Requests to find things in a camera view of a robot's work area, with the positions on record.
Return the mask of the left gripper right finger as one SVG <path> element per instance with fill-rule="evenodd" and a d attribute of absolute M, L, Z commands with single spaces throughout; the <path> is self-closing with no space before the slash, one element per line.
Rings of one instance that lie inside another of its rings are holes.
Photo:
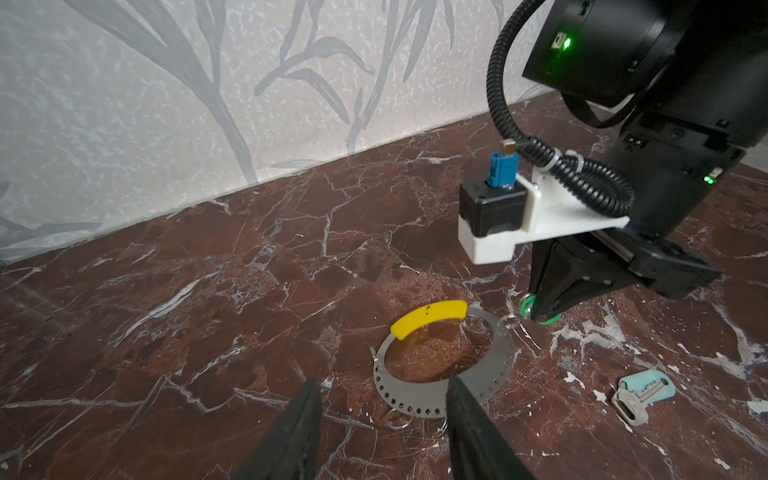
<path fill-rule="evenodd" d="M 533 479 L 458 376 L 448 382 L 447 434 L 454 479 Z"/>

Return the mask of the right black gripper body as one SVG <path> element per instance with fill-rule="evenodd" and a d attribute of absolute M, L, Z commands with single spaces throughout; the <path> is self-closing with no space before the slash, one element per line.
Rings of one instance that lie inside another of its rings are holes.
<path fill-rule="evenodd" d="M 651 238 L 627 228 L 591 232 L 588 238 L 593 241 L 590 247 L 604 258 L 581 275 L 575 286 L 580 300 L 636 284 L 680 300 L 723 274 L 717 264 L 667 238 Z"/>

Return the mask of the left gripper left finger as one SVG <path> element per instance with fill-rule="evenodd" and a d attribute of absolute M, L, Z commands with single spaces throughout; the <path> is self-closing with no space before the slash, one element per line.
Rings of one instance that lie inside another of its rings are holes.
<path fill-rule="evenodd" d="M 314 479 L 322 420 L 322 399 L 314 378 L 305 381 L 237 479 Z"/>

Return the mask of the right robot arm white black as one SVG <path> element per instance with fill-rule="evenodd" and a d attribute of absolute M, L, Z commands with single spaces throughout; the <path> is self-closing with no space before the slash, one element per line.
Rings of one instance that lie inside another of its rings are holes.
<path fill-rule="evenodd" d="M 716 280 L 671 233 L 766 136 L 766 3 L 558 1 L 523 74 L 595 128 L 593 104 L 629 108 L 603 160 L 635 193 L 626 226 L 534 244 L 527 316 L 634 284 L 681 299 Z"/>

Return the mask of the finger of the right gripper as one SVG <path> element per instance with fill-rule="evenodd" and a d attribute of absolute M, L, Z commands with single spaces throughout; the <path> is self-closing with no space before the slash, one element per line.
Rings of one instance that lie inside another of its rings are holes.
<path fill-rule="evenodd" d="M 527 318 L 553 323 L 582 302 L 637 284 L 627 262 L 595 235 L 533 244 Z"/>

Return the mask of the metal arc keyring yellow handle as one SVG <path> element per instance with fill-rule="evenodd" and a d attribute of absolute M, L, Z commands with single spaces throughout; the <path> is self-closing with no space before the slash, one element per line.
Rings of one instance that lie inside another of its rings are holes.
<path fill-rule="evenodd" d="M 506 321 L 463 300 L 419 307 L 398 319 L 373 356 L 375 391 L 398 413 L 446 416 L 448 378 L 479 402 L 508 380 L 516 350 Z"/>

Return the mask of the silver key mint cap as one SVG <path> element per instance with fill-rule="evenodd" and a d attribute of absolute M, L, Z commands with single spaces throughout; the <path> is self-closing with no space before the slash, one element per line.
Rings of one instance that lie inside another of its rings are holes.
<path fill-rule="evenodd" d="M 611 397 L 611 404 L 626 424 L 637 427 L 648 422 L 650 405 L 675 394 L 676 386 L 666 374 L 645 370 L 622 377 Z"/>

